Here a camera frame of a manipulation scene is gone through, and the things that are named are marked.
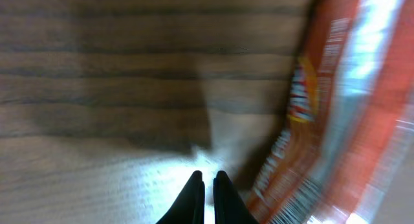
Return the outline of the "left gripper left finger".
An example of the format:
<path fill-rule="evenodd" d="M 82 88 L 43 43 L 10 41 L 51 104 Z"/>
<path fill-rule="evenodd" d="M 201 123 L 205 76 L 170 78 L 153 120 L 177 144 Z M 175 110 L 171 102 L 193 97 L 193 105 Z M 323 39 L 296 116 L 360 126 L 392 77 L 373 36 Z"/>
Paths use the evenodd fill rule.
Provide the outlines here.
<path fill-rule="evenodd" d="M 157 224 L 203 224 L 204 203 L 205 184 L 202 172 L 196 170 Z"/>

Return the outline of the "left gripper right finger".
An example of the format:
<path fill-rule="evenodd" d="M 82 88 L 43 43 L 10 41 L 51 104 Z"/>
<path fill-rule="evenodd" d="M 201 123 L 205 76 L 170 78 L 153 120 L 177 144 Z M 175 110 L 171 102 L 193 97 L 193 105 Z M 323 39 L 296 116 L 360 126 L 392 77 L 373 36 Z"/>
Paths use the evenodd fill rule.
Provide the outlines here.
<path fill-rule="evenodd" d="M 258 224 L 223 170 L 213 180 L 213 202 L 215 224 Z"/>

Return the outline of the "orange brown snack bar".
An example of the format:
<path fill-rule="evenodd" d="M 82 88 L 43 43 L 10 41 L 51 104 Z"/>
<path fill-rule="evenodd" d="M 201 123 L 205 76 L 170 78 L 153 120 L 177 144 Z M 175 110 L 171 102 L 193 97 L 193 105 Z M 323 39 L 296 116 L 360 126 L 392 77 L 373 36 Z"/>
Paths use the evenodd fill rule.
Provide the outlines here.
<path fill-rule="evenodd" d="M 294 65 L 248 208 L 259 223 L 370 223 L 413 141 L 413 0 L 318 0 Z"/>

